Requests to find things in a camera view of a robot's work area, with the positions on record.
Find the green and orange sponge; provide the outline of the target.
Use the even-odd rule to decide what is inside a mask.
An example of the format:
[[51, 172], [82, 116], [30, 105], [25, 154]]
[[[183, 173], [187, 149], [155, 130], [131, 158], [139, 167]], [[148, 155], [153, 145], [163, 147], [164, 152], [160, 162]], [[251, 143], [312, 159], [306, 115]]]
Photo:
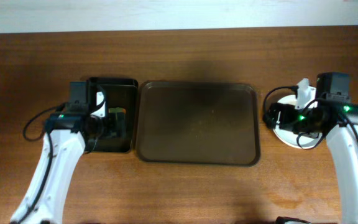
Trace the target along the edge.
[[108, 109], [109, 113], [124, 113], [126, 114], [126, 110], [124, 108], [116, 107]]

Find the white plate front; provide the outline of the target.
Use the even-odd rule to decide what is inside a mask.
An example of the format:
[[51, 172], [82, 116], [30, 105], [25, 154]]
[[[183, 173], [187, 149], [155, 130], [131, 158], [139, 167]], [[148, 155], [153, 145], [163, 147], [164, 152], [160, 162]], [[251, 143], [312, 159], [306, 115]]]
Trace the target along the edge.
[[[284, 96], [283, 98], [278, 100], [279, 103], [283, 103], [283, 104], [289, 104], [294, 106], [296, 103], [296, 98], [295, 95], [287, 95]], [[296, 139], [298, 137], [297, 134], [293, 134], [290, 131], [286, 131], [283, 129], [280, 129], [278, 125], [276, 125], [276, 128], [273, 129], [274, 134], [279, 138], [279, 140], [281, 140], [282, 142], [284, 142], [286, 145], [297, 148], [297, 149], [311, 149], [313, 146], [315, 146], [318, 141], [321, 139], [322, 134], [319, 133], [317, 138], [311, 138], [307, 135], [301, 136], [299, 138], [299, 143], [300, 145], [298, 145]]]

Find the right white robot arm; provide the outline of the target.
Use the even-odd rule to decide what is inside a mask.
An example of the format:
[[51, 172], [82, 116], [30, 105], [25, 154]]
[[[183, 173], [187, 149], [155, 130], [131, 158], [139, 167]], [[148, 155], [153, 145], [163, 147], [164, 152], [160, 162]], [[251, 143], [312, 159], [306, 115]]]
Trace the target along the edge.
[[286, 97], [263, 104], [263, 121], [285, 144], [310, 150], [326, 141], [334, 161], [342, 223], [358, 223], [358, 105], [351, 102], [350, 76], [326, 72], [316, 86], [307, 78], [289, 86]]

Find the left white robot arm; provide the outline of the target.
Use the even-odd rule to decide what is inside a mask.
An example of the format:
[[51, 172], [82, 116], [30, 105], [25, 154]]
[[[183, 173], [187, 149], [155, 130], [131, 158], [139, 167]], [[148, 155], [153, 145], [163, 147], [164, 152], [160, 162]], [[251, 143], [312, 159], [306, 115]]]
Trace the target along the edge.
[[11, 223], [61, 223], [75, 167], [81, 156], [126, 137], [126, 109], [116, 106], [114, 87], [126, 80], [90, 78], [70, 83], [70, 99], [47, 109], [39, 139], [42, 153]]

